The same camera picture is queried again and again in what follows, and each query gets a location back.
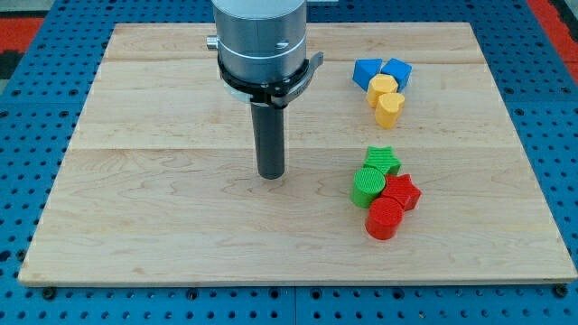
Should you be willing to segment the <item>black clamp ring mount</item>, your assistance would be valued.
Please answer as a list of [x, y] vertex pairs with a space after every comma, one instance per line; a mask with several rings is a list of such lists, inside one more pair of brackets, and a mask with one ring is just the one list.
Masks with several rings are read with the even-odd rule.
[[217, 58], [219, 76], [225, 89], [237, 100], [273, 108], [286, 108], [310, 85], [315, 71], [324, 63], [324, 53], [305, 59], [297, 71], [277, 82], [251, 83], [232, 75], [221, 58]]

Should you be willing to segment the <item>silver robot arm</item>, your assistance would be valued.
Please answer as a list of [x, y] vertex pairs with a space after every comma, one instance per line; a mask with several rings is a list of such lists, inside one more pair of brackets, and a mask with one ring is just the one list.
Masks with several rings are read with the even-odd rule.
[[308, 88], [324, 54], [306, 57], [305, 0], [213, 0], [218, 55], [229, 93], [251, 106], [258, 174], [284, 174], [284, 109]]

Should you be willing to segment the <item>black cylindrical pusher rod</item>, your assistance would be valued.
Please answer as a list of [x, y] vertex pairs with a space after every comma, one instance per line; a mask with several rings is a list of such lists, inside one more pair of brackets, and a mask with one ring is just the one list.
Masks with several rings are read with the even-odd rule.
[[251, 105], [259, 175], [274, 180], [284, 174], [284, 111]]

